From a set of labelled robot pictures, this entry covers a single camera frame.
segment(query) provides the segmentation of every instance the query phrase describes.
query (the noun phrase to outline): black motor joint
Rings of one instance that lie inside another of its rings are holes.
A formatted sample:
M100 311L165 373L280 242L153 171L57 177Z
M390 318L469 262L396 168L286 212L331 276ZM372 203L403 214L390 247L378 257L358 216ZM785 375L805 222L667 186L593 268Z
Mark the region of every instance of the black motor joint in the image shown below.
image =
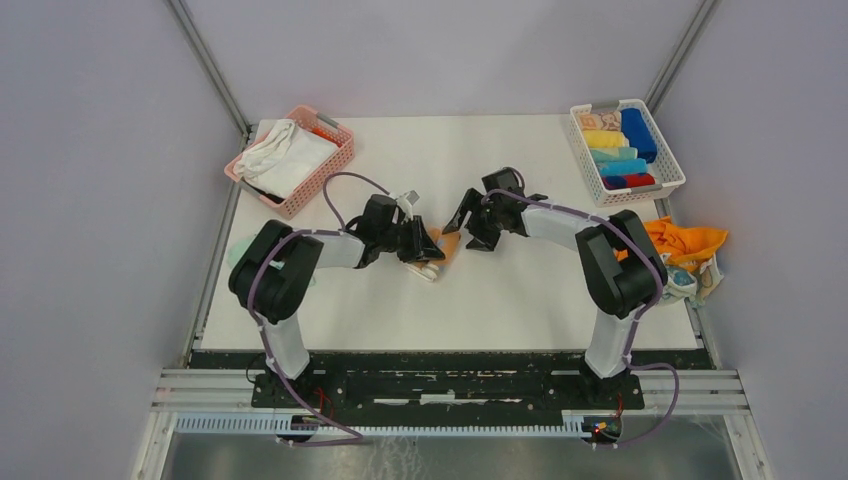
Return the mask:
M404 263L445 258L427 234L421 216L407 218L397 201L386 195L372 195L362 215L348 222L345 231L365 244L362 260L356 268L370 265L383 252L396 252Z
M495 173L483 177L483 187L486 192L506 190L519 196L524 196L524 187L519 183L518 176L511 168L502 168ZM462 198L456 213L442 230L443 233L456 232L462 227L466 216L468 222L465 228L474 237L466 246L471 250L492 252L498 245L501 232L517 233L526 237L527 231L521 220L521 212L527 209L527 203L509 198L505 195L494 194L488 201L482 203L484 195L474 188L469 188ZM533 201L545 200L545 195L533 194L527 197Z

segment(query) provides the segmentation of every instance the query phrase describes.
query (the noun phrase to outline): white table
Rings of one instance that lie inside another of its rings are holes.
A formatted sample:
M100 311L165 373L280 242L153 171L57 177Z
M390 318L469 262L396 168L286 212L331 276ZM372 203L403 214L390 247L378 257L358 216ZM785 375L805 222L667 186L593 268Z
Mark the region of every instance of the white table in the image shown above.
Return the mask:
M612 214L592 203L566 137L564 115L338 119L354 131L356 157L347 171L388 190L415 189L415 211L441 227L465 190L482 190L480 178L503 166L520 170L526 193L557 203ZM259 124L259 134L270 121ZM362 212L374 189L337 178L330 196L346 220ZM628 205L643 220L657 218L653 202ZM279 218L240 193L227 249ZM335 229L316 196L295 227ZM463 245L470 239L463 230ZM227 289L231 268L222 262L207 318L203 350L259 350L256 327ZM493 253L461 250L448 271L427 283L395 255L362 270L322 269L301 304L304 343L324 350L582 350L589 346L596 307L586 291L576 253L552 243L504 233ZM655 307L636 337L640 349L693 349L684 304Z

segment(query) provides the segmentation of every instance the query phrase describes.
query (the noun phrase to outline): white wall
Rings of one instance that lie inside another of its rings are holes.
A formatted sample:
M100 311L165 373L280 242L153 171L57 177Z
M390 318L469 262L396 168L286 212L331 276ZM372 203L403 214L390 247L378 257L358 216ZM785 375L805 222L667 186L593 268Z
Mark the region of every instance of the white wall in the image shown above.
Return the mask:
M645 95L698 0L186 2L253 122L567 112Z
M163 2L3 2L0 45L0 478L126 478L238 136Z
M723 2L658 115L688 225L730 230L709 316L781 479L845 478L848 3Z

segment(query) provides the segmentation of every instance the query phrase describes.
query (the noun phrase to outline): white towel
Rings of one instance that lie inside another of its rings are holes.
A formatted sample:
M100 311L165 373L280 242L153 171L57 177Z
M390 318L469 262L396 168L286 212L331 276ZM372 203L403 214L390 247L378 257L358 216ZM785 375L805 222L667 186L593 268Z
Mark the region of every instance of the white towel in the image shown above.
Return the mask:
M244 151L233 172L264 192L286 198L337 149L293 120L277 120L265 140Z

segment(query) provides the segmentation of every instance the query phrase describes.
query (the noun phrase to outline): black metal base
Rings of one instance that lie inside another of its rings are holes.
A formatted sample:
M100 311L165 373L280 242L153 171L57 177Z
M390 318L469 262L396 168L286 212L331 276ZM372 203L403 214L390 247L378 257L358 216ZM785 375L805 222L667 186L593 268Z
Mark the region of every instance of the black metal base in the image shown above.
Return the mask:
M292 384L314 407L320 388L332 402L335 419L359 426L557 426L562 410L616 410L619 394L625 409L645 407L635 375L590 391L577 369L558 368L579 368L579 353L325 355L313 355ZM432 395L442 396L441 402L430 403ZM298 404L266 371L256 378L251 406ZM329 413L327 404L324 413Z

